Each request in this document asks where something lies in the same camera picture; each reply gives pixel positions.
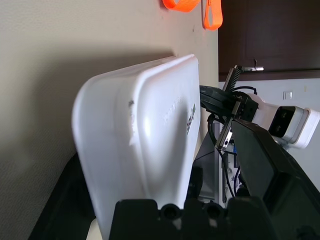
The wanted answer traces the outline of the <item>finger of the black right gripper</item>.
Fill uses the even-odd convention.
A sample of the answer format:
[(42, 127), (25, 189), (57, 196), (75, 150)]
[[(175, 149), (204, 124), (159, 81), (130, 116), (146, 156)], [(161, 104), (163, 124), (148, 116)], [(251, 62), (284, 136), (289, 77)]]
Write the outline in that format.
[(200, 85), (200, 99), (216, 99), (216, 100), (228, 100), (232, 97), (231, 93), (225, 92), (224, 90), (213, 87), (213, 86), (206, 86)]
[(202, 101), (202, 107), (209, 113), (221, 116), (230, 117), (233, 110), (233, 100), (227, 99), (219, 101), (216, 99), (209, 99)]

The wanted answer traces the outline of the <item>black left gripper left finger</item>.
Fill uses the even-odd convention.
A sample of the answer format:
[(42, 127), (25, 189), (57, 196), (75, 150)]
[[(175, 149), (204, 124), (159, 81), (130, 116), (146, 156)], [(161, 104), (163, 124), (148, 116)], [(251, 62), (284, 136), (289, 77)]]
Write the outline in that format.
[(85, 240), (96, 218), (81, 163), (75, 154), (64, 167), (30, 240)]

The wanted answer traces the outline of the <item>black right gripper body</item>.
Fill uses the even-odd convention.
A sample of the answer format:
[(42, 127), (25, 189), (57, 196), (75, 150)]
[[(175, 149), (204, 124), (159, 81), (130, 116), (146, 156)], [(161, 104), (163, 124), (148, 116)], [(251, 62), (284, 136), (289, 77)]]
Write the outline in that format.
[(220, 151), (227, 148), (232, 138), (232, 121), (240, 119), (251, 122), (259, 106), (247, 93), (236, 90), (236, 83), (243, 72), (243, 66), (235, 65), (231, 68), (222, 88), (231, 100), (231, 110), (224, 116), (225, 121), (216, 142), (216, 148)]

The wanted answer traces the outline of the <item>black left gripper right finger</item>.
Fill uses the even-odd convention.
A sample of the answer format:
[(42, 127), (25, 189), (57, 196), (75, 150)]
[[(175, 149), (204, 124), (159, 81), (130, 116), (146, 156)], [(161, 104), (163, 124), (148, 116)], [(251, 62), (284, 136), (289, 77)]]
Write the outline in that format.
[(257, 124), (231, 124), (242, 178), (281, 240), (320, 238), (320, 193), (297, 161)]

